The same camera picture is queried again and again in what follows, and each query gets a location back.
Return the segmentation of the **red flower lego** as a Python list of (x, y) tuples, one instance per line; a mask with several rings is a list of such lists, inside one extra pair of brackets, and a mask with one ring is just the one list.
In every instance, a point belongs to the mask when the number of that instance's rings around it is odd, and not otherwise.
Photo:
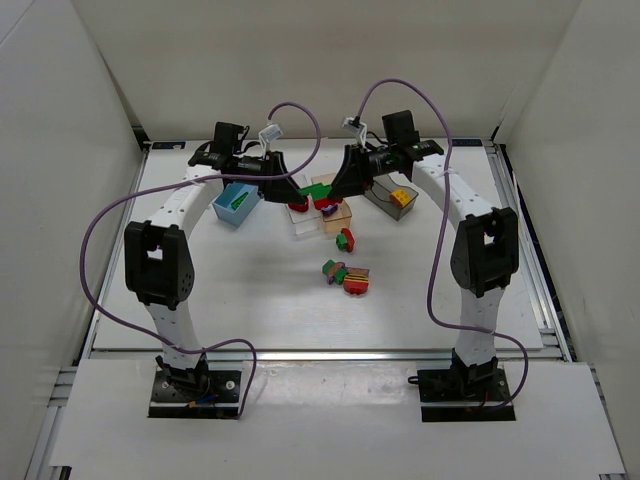
[(304, 197), (302, 203), (289, 203), (288, 207), (298, 213), (306, 213), (309, 210), (309, 198)]

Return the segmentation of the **green curved lego brick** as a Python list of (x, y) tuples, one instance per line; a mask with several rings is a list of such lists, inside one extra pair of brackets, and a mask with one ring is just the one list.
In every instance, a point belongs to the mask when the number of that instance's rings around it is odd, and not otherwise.
[(331, 186), (323, 183), (315, 183), (299, 189), (302, 196), (311, 196), (313, 201), (327, 198), (331, 191)]

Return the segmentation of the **red long lego brick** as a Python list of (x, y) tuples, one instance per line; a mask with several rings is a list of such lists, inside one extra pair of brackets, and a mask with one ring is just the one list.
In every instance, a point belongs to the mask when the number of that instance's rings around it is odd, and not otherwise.
[(338, 205), (342, 202), (342, 199), (330, 199), (327, 197), (314, 199), (313, 205), (316, 210), (323, 210), (326, 208), (332, 208), (334, 205)]

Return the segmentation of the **purple lotus lego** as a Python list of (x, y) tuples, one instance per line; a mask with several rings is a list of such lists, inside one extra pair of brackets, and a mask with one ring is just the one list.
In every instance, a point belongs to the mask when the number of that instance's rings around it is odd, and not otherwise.
[(322, 207), (321, 212), (324, 217), (330, 217), (331, 215), (336, 213), (337, 209), (337, 204), (330, 204), (328, 206)]

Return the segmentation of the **smoky grey container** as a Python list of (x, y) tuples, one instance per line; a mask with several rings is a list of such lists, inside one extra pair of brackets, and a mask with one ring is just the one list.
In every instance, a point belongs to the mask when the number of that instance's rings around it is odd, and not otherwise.
[(400, 221), (414, 207), (419, 193), (408, 185), (401, 185), (389, 175), (374, 179), (364, 197), (391, 218)]

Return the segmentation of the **yellow flower lego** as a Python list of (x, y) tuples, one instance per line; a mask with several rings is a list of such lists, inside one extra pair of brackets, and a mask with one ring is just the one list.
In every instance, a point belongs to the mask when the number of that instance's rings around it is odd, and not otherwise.
[(397, 208), (404, 209), (413, 201), (413, 199), (404, 189), (396, 189), (389, 194), (389, 201)]

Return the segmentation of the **green lego plate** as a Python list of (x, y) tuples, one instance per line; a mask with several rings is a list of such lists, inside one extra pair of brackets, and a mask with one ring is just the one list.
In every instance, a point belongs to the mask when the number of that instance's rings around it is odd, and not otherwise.
[(239, 195), (237, 198), (235, 198), (230, 204), (231, 208), (233, 210), (237, 210), (248, 195), (249, 195), (249, 192), (245, 191), (241, 195)]

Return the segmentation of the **blue plastic container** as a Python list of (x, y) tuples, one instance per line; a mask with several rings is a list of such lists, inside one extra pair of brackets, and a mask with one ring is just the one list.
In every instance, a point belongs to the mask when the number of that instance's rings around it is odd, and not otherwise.
[(258, 187), (234, 182), (212, 202), (219, 220), (240, 227), (260, 200)]

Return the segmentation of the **red curved lego brick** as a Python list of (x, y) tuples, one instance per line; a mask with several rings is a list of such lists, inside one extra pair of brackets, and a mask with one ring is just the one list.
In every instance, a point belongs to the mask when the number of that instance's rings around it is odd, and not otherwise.
[(351, 253), (355, 247), (355, 239), (348, 228), (341, 229), (341, 235), (344, 237), (344, 250)]

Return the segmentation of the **small green lego brick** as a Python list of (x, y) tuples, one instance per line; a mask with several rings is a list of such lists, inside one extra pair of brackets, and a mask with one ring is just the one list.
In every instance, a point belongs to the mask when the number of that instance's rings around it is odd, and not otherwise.
[(348, 240), (346, 238), (346, 236), (344, 234), (338, 234), (336, 236), (336, 246), (340, 251), (347, 251), (348, 250)]

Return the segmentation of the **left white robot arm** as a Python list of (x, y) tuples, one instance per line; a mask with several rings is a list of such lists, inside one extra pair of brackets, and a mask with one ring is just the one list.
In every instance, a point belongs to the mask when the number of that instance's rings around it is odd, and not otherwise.
[(124, 233), (126, 286), (165, 339), (158, 365), (170, 385), (191, 393), (205, 390), (208, 368), (187, 303), (195, 282), (188, 239), (207, 207), (232, 183), (202, 179), (215, 173), (241, 175), (249, 177), (247, 183), (269, 202), (304, 200), (294, 180), (284, 176), (282, 152), (264, 146), (259, 156), (241, 153), (246, 131), (241, 125), (218, 122), (214, 138), (189, 159), (183, 175), (187, 184), (174, 189), (149, 219), (129, 222)]

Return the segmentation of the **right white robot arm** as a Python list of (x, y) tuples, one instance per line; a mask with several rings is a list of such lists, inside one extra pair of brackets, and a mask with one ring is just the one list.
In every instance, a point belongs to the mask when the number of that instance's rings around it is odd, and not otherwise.
[(358, 118), (343, 120), (343, 129), (357, 141), (346, 147), (328, 196), (362, 195), (375, 178), (397, 172), (441, 209), (445, 224), (455, 230), (450, 268), (462, 298), (452, 375), (465, 387), (487, 382), (497, 371), (492, 334), (499, 303), (519, 267), (517, 215), (509, 207), (497, 208), (484, 200), (446, 166), (452, 150), (421, 139), (410, 111), (388, 114), (382, 120), (386, 139), (378, 148), (367, 145), (367, 128)]

